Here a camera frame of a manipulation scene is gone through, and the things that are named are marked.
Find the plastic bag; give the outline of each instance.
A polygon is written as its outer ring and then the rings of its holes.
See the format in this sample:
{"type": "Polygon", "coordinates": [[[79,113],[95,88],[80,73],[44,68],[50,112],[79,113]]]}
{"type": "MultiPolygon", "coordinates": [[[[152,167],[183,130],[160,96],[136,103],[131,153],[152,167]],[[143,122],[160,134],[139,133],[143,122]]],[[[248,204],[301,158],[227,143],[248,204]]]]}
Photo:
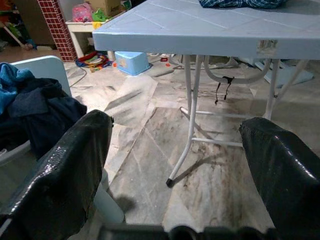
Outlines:
{"type": "Polygon", "coordinates": [[[89,3],[76,5],[72,8],[72,21],[73,22],[92,22],[93,8],[89,3]]]}

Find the red brick pillar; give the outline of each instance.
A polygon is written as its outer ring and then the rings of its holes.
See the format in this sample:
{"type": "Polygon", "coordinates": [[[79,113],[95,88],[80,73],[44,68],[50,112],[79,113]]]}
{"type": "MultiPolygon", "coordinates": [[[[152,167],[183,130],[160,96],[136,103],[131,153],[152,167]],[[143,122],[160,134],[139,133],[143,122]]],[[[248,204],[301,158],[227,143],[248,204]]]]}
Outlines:
{"type": "Polygon", "coordinates": [[[76,50],[65,24],[58,0],[37,1],[62,60],[64,62],[74,61],[77,58],[76,50]]]}

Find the marble floor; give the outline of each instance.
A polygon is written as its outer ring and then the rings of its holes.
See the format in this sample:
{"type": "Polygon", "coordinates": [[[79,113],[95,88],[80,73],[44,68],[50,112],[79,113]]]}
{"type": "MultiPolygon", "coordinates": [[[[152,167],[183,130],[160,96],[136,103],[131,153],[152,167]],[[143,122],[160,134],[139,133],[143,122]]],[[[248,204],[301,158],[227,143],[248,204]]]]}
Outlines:
{"type": "MultiPolygon", "coordinates": [[[[104,183],[125,212],[127,224],[162,225],[170,230],[187,225],[196,231],[205,226],[255,227],[261,231],[273,223],[253,183],[243,149],[195,142],[177,174],[172,189],[165,182],[188,135],[188,118],[179,107],[187,105],[184,70],[171,70],[153,58],[153,67],[128,76],[114,67],[90,73],[66,63],[73,97],[115,119],[111,146],[105,163],[104,183]]],[[[316,154],[320,154],[320,62],[307,69],[314,79],[294,85],[274,109],[272,120],[296,133],[316,154]]],[[[241,63],[238,68],[215,69],[219,75],[240,78],[257,69],[241,63]]],[[[217,93],[217,83],[201,71],[198,109],[262,116],[269,84],[261,79],[248,85],[232,84],[217,93]]],[[[199,115],[195,135],[224,141],[239,141],[239,120],[199,115]]],[[[102,218],[98,212],[70,239],[96,239],[102,218]]]]}

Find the marble floor tile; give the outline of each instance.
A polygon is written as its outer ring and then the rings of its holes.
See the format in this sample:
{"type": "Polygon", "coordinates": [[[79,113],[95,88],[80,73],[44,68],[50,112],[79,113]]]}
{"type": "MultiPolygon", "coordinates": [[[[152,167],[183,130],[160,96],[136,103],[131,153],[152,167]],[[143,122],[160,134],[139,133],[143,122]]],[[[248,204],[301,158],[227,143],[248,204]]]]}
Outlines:
{"type": "Polygon", "coordinates": [[[73,86],[72,96],[87,106],[87,112],[92,110],[104,111],[117,93],[108,86],[73,86]]]}
{"type": "Polygon", "coordinates": [[[148,75],[128,76],[104,111],[113,116],[117,124],[142,127],[152,115],[150,101],[157,84],[148,75]]]}
{"type": "Polygon", "coordinates": [[[109,188],[125,210],[127,223],[162,224],[166,230],[187,224],[198,231],[205,226],[240,226],[239,165],[245,161],[241,148],[193,143],[176,185],[167,188],[187,129],[188,121],[178,109],[159,107],[138,135],[109,188]]]}
{"type": "Polygon", "coordinates": [[[127,158],[139,132],[136,128],[124,125],[115,124],[113,126],[111,143],[104,165],[104,169],[108,173],[108,184],[113,181],[116,173],[127,158]]]}

